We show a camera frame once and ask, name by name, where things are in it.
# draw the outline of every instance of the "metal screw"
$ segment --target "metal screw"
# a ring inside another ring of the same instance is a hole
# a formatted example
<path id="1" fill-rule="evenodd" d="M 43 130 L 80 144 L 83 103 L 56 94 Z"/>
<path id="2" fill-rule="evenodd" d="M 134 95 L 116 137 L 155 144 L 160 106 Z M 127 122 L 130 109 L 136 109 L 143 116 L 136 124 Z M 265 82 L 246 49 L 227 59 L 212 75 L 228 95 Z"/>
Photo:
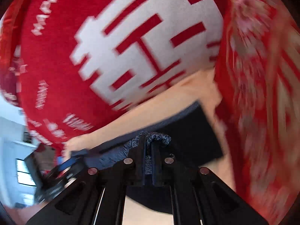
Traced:
<path id="1" fill-rule="evenodd" d="M 209 174 L 209 169 L 207 167 L 200 168 L 200 173 L 203 175 Z"/>
<path id="2" fill-rule="evenodd" d="M 131 164 L 131 163 L 133 163 L 133 160 L 131 158 L 126 158 L 126 159 L 124 159 L 124 163 Z"/>
<path id="3" fill-rule="evenodd" d="M 171 158 L 171 157 L 165 158 L 165 163 L 167 163 L 167 164 L 172 164 L 173 162 L 174 162 L 174 159 L 173 159 L 173 158 Z"/>
<path id="4" fill-rule="evenodd" d="M 98 172 L 98 169 L 95 167 L 92 167 L 88 170 L 89 175 L 95 175 Z"/>

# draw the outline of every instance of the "blurry red cloth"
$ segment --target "blurry red cloth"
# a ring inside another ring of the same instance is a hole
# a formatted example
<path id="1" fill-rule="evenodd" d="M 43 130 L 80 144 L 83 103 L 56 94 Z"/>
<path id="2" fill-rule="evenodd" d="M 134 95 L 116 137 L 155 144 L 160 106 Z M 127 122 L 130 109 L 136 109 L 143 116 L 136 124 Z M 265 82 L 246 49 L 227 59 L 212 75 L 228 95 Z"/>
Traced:
<path id="1" fill-rule="evenodd" d="M 4 98 L 20 107 L 18 93 L 20 74 L 20 34 L 25 12 L 30 0 L 14 0 L 3 18 L 0 31 L 0 88 Z"/>
<path id="2" fill-rule="evenodd" d="M 300 191 L 300 30 L 280 0 L 231 0 L 215 81 L 236 190 L 278 224 Z"/>

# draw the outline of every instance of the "blue cloth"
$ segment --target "blue cloth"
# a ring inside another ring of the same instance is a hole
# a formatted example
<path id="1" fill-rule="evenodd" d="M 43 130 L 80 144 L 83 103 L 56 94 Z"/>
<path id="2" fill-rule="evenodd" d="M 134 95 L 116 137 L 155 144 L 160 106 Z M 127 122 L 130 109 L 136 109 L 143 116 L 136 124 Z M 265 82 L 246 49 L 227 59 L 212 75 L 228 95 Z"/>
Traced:
<path id="1" fill-rule="evenodd" d="M 98 169 L 111 167 L 116 161 L 127 157 L 128 145 L 131 145 L 131 140 L 139 138 L 137 136 L 142 131 L 147 131 L 147 133 L 155 131 L 171 136 L 172 140 L 166 146 L 166 153 L 170 155 L 172 153 L 176 156 L 176 160 L 187 167 L 198 167 L 223 155 L 218 139 L 206 120 L 202 108 L 198 102 L 195 102 L 175 116 L 110 141 L 99 143 L 91 150 L 72 152 L 71 156 L 84 156 L 88 167 Z"/>
<path id="2" fill-rule="evenodd" d="M 171 142 L 171 137 L 157 132 L 147 132 L 142 131 L 140 132 L 135 138 L 128 141 L 122 146 L 118 146 L 114 149 L 111 149 L 99 156 L 99 161 L 96 163 L 96 168 L 99 170 L 105 169 L 108 167 L 112 167 L 116 162 L 125 159 L 128 156 L 128 152 L 131 148 L 137 147 L 139 145 L 139 140 L 142 135 L 146 135 L 146 146 L 147 146 L 147 154 L 146 154 L 146 168 L 145 174 L 152 173 L 152 165 L 151 165 L 151 156 L 150 153 L 150 146 L 153 141 L 160 141 L 163 147 L 166 147 Z"/>
<path id="3" fill-rule="evenodd" d="M 60 165 L 64 162 L 64 158 L 63 157 L 57 157 L 57 165 Z"/>
<path id="4" fill-rule="evenodd" d="M 77 162 L 76 158 L 72 157 L 69 160 L 65 161 L 61 165 L 59 165 L 58 170 L 62 172 L 63 170 L 67 169 L 68 167 L 72 166 Z"/>

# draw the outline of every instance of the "window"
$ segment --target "window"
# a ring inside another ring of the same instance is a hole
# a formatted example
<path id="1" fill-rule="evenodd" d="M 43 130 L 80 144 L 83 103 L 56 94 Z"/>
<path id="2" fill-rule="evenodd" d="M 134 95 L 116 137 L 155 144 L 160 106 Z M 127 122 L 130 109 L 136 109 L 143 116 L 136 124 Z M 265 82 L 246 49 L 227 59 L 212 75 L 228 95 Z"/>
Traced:
<path id="1" fill-rule="evenodd" d="M 17 159 L 18 182 L 22 185 L 35 186 L 35 183 L 29 174 L 26 164 L 23 160 Z"/>

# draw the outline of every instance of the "blue strap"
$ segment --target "blue strap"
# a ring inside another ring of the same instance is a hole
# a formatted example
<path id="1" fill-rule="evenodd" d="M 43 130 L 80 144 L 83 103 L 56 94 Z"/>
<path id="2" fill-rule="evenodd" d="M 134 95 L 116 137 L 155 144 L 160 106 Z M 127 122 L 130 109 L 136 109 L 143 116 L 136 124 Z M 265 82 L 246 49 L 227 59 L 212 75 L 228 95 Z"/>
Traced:
<path id="1" fill-rule="evenodd" d="M 58 171 L 62 172 L 63 170 L 67 169 L 68 167 L 72 166 L 73 164 L 75 164 L 77 161 L 76 158 L 72 157 L 69 160 L 65 161 L 64 163 L 62 163 L 61 165 L 59 165 L 58 167 Z"/>

